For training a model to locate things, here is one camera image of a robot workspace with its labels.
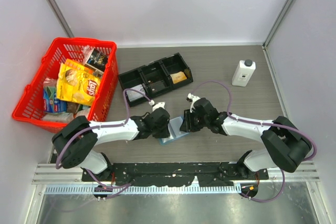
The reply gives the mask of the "blue leather card holder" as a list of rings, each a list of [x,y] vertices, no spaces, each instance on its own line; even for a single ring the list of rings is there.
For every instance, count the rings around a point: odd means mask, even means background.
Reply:
[[[178,116],[176,118],[170,119],[170,122],[168,124],[168,130],[169,130],[170,136],[167,138],[160,138],[159,143],[161,145],[166,145],[166,144],[169,144],[175,140],[178,140],[188,135],[188,132],[183,132],[180,130],[182,123],[183,123],[182,116]]]

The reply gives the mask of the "gold card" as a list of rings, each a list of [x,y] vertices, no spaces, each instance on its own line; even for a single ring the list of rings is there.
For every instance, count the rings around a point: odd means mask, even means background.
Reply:
[[[170,74],[170,77],[172,79],[173,84],[177,84],[177,83],[187,79],[187,76],[182,71]]]

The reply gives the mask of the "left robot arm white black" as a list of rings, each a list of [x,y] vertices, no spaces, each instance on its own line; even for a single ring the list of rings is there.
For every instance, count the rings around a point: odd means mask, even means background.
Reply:
[[[112,164],[104,153],[93,150],[97,145],[114,141],[134,141],[170,136],[170,115],[164,108],[154,109],[143,116],[132,116],[116,122],[89,121],[79,116],[52,137],[57,152],[56,168],[82,168],[97,181],[108,180]]]

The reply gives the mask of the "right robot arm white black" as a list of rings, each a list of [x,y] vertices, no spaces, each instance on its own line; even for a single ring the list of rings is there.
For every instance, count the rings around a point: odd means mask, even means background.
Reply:
[[[247,151],[236,163],[242,179],[250,179],[258,171],[278,167],[293,173],[312,149],[312,143],[298,132],[284,116],[275,120],[253,120],[228,112],[218,112],[206,98],[191,98],[190,109],[184,111],[180,131],[198,132],[208,128],[215,134],[240,136],[260,142],[262,150]]]

